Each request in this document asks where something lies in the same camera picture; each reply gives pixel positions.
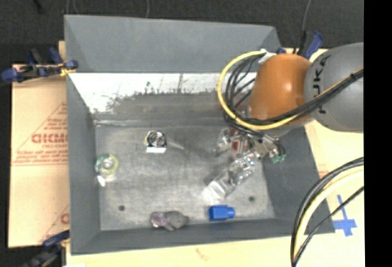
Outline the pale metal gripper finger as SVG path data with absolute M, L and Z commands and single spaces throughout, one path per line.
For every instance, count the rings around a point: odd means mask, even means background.
M 225 170 L 213 178 L 202 191 L 204 199 L 226 199 L 255 172 L 251 158 L 234 160 Z
M 231 155 L 239 156 L 244 147 L 244 135 L 235 129 L 224 128 L 221 130 L 216 142 L 216 155 L 230 151 Z

